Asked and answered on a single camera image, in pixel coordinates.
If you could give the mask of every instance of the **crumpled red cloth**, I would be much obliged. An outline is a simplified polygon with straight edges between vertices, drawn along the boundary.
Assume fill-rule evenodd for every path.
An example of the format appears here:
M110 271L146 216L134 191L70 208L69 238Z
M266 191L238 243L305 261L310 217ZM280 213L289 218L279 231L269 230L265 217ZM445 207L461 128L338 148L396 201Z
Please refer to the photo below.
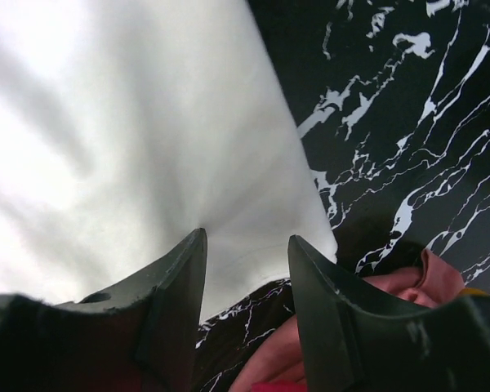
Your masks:
M465 288L461 274L428 249L421 253L421 260L422 268L404 267L365 280L389 294L430 308L455 299ZM303 356L296 316L292 316L247 361L229 392L304 390Z

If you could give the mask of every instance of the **white cloth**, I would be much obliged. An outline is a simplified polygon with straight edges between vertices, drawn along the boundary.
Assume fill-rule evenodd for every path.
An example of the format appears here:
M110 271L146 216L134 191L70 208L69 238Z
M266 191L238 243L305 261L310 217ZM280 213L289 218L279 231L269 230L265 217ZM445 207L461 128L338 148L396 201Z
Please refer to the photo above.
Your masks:
M78 301L208 233L202 320L336 242L233 0L0 0L0 293Z

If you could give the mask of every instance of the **black marble surface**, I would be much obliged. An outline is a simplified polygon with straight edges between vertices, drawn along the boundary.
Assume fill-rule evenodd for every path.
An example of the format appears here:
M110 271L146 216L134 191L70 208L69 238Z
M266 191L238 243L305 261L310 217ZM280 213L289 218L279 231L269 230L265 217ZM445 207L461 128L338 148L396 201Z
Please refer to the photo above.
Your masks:
M490 0L250 0L339 246L490 292Z

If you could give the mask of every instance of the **red fabric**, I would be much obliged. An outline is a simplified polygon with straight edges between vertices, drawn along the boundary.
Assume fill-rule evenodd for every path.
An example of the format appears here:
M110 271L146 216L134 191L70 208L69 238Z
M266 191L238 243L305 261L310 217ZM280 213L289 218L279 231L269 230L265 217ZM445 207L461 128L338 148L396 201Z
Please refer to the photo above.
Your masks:
M392 274L365 280L385 292L430 308L453 300L465 288L461 274L431 251L424 250L421 260L423 268L402 268ZM288 384L269 385L278 381ZM248 360L229 392L304 391L304 384L303 355L296 316L293 316Z

